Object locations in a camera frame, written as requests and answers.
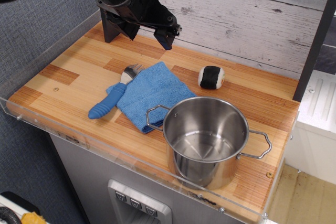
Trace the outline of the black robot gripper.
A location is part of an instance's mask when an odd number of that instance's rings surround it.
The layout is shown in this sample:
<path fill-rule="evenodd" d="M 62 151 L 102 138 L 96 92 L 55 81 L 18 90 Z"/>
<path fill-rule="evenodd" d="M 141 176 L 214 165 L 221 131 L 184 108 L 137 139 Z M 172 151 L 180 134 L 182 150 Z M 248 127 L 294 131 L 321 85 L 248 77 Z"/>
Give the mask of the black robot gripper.
<path fill-rule="evenodd" d="M 159 0 L 97 0 L 97 5 L 122 20 L 117 30 L 134 40 L 140 26 L 154 29 L 154 37 L 165 50 L 171 50 L 181 27 L 176 17 Z"/>

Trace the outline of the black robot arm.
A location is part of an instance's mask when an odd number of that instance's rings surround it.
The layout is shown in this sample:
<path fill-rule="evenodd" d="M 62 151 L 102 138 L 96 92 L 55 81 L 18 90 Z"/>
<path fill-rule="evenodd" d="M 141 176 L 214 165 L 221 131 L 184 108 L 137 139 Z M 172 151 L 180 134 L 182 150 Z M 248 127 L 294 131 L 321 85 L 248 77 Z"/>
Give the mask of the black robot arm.
<path fill-rule="evenodd" d="M 96 3 L 107 43 L 119 34 L 133 40 L 144 26 L 154 29 L 157 41 L 165 50 L 170 50 L 182 29 L 176 17 L 159 0 L 96 0 Z"/>

